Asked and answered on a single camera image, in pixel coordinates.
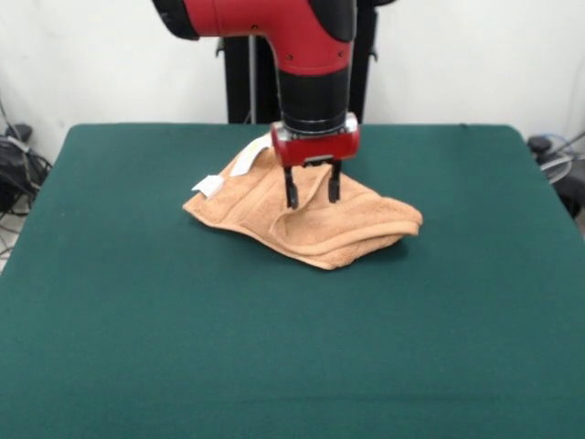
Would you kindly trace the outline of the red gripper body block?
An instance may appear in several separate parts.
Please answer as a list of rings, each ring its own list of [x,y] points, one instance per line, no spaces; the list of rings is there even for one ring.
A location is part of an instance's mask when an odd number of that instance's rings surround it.
[[[358,125],[323,135],[296,135],[282,123],[270,128],[271,142],[282,167],[304,166],[320,161],[343,161],[356,155],[360,139]]]

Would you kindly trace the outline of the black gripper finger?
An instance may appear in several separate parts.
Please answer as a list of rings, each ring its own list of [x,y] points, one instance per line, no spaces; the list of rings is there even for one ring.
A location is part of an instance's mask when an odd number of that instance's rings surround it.
[[[293,181],[293,169],[286,166],[284,169],[285,194],[288,209],[297,209],[299,205],[298,189]]]
[[[328,199],[331,203],[336,203],[340,200],[340,176],[342,170],[342,162],[335,160],[332,162],[331,176],[328,182]]]

